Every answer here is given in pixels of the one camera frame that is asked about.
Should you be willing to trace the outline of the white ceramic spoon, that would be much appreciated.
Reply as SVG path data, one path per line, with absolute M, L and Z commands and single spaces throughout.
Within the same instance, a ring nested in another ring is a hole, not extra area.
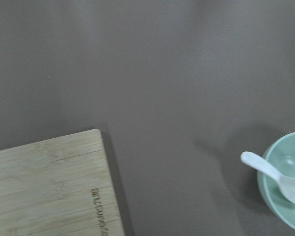
M 240 155 L 240 159 L 244 164 L 273 179 L 277 183 L 281 194 L 288 201 L 295 204 L 295 178 L 282 174 L 268 161 L 253 152 L 244 151 Z

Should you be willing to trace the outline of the bamboo cutting board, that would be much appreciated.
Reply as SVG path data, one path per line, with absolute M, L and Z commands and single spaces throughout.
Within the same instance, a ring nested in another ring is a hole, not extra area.
M 0 150 L 0 236 L 122 236 L 100 130 Z

